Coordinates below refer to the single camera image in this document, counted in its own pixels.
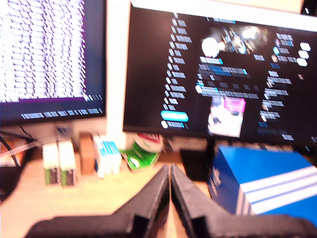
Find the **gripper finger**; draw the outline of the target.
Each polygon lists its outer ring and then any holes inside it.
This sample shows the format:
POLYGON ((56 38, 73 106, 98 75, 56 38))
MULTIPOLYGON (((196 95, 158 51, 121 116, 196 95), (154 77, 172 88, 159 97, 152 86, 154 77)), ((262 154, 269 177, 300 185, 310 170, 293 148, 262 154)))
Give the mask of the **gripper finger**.
POLYGON ((219 219, 229 213, 207 197, 177 165, 170 171, 171 198, 190 238, 222 238, 219 219))
POLYGON ((115 215, 128 215, 127 238, 156 238, 169 212, 169 166, 164 165, 115 215))

